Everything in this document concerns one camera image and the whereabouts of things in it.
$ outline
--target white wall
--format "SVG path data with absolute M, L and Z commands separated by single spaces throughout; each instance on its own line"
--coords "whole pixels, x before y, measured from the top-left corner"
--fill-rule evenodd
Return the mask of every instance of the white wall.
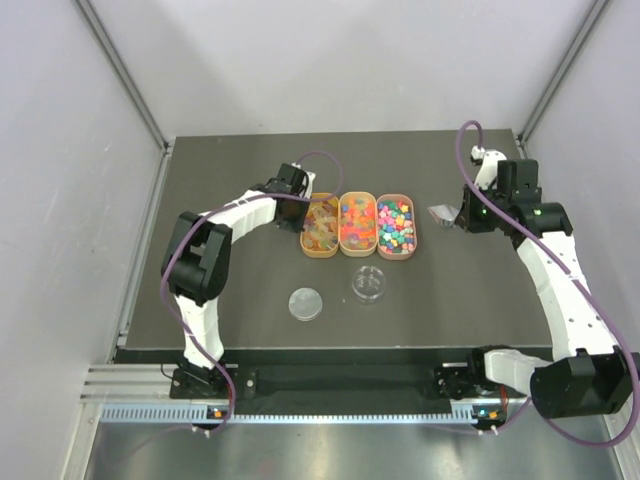
M 588 1 L 93 0 L 164 134 L 524 126 Z
M 71 1 L 0 3 L 0 470 L 60 474 L 160 158 Z
M 640 3 L 612 2 L 531 139 L 591 290 L 640 349 Z

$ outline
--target colorful candy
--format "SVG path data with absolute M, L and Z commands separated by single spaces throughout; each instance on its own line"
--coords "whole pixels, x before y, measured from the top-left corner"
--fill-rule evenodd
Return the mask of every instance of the colorful candy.
M 376 245 L 375 202 L 351 197 L 341 208 L 340 243 L 350 250 L 373 248 Z
M 416 248 L 411 207 L 403 202 L 378 203 L 378 241 L 384 253 L 410 253 Z
M 337 199 L 312 202 L 304 219 L 302 244 L 307 250 L 325 252 L 338 244 Z

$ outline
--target petri dish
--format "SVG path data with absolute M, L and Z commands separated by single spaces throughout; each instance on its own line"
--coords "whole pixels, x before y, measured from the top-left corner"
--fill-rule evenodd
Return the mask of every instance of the petri dish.
M 362 303 L 377 302 L 387 288 L 384 273 L 378 267 L 360 267 L 351 280 L 353 292 Z
M 301 322 L 313 320 L 322 311 L 322 297 L 313 288 L 299 288 L 289 297 L 289 313 Z

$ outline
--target black table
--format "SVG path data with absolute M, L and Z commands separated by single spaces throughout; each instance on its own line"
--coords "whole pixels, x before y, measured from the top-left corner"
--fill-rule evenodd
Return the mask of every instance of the black table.
M 179 349 L 182 332 L 158 297 L 160 264 L 176 218 L 226 203 L 275 175 L 282 162 L 326 150 L 344 166 L 343 191 L 378 197 L 404 193 L 414 201 L 419 246 L 404 262 L 306 257 L 297 235 L 266 226 L 234 245 L 220 299 L 220 328 L 230 348 L 549 346 L 550 335 L 533 283 L 500 232 L 443 230 L 430 205 L 459 206 L 462 178 L 455 132 L 323 133 L 180 137 L 170 160 L 159 212 L 129 331 L 127 349 Z M 469 133 L 465 149 L 474 136 Z M 486 132 L 486 146 L 518 158 L 509 130 Z M 335 188 L 337 172 L 321 157 L 305 168 L 318 174 L 316 192 Z M 350 279 L 362 265 L 387 277 L 382 300 L 360 304 Z M 315 288 L 320 316 L 295 320 L 287 302 L 297 288 Z

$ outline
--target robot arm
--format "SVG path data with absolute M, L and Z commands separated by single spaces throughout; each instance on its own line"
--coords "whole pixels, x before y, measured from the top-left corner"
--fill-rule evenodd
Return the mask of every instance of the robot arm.
M 573 282 L 586 281 L 575 251 L 573 228 L 558 203 L 542 202 L 535 160 L 507 160 L 495 150 L 472 150 L 482 165 L 475 184 L 501 210 L 534 233 L 571 268 L 560 267 L 520 232 L 464 189 L 455 223 L 471 233 L 501 229 L 527 267 L 542 303 L 553 343 L 553 363 L 504 347 L 472 353 L 474 383 L 493 390 L 507 385 L 527 396 L 545 418 L 615 413 L 631 393 L 631 380 L 617 342 Z M 636 365 L 640 356 L 633 354 Z
M 252 187 L 231 202 L 238 205 L 236 208 L 212 216 L 176 262 L 169 276 L 169 289 L 192 335 L 216 360 L 224 353 L 218 329 L 218 297 L 227 281 L 231 245 L 261 225 L 272 222 L 299 232 L 309 206 L 308 202 L 291 199 L 248 199 L 264 193 L 284 193 L 308 199 L 314 178 L 315 174 L 305 172 L 299 165 L 283 164 L 276 178 L 266 185 Z M 190 212 L 179 217 L 163 262 L 163 274 L 177 245 L 200 217 Z M 193 342 L 188 338 L 185 340 L 184 356 L 189 363 L 203 370 L 213 369 L 214 365 Z

